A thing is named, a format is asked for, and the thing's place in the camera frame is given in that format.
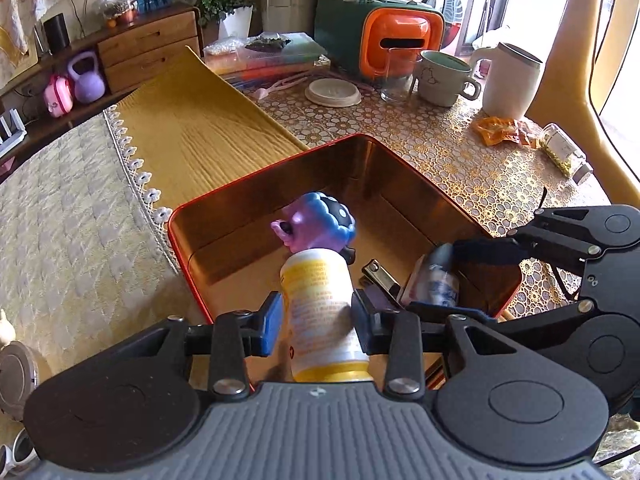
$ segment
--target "yellow and white bottle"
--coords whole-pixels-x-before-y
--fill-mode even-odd
[[[330,249],[300,251],[280,269],[280,283],[294,380],[372,380],[369,357],[351,323],[353,285],[344,258]]]

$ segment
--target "wooden drawer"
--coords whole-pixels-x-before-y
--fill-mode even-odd
[[[118,92],[151,79],[158,75],[172,57],[180,56],[185,51],[185,45],[198,52],[200,43],[198,38],[156,48],[139,56],[127,59],[122,63],[104,69],[111,92]]]
[[[132,28],[98,43],[102,65],[110,67],[149,50],[198,35],[194,12],[184,12],[163,20]]]

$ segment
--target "purple kettlebell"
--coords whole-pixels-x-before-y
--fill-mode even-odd
[[[74,70],[74,65],[78,61],[89,58],[94,60],[94,68],[92,70],[83,74],[79,74]],[[68,69],[71,79],[75,82],[75,94],[78,101],[84,104],[89,104],[100,99],[100,97],[104,95],[106,89],[104,87],[102,76],[100,76],[100,72],[98,72],[98,57],[95,55],[95,52],[92,52],[91,50],[81,52],[69,61],[66,68]]]

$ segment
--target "lace trim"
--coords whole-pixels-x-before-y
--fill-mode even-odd
[[[143,158],[135,157],[138,148],[130,145],[133,137],[127,135],[127,127],[124,126],[124,121],[119,119],[120,112],[116,111],[117,109],[118,105],[111,105],[102,113],[109,127],[118,158],[125,170],[129,185],[151,227],[159,249],[164,253],[174,270],[180,272],[178,260],[166,231],[166,222],[174,210],[169,207],[156,208],[154,206],[154,203],[160,200],[161,191],[155,187],[146,186],[153,175],[148,171],[140,171],[145,161]]]

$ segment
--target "white plant pot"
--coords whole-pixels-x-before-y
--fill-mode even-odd
[[[220,22],[218,38],[228,38],[229,36],[247,38],[249,36],[249,26],[251,25],[253,12],[253,7],[240,7],[236,9],[233,14],[228,14],[226,18]]]

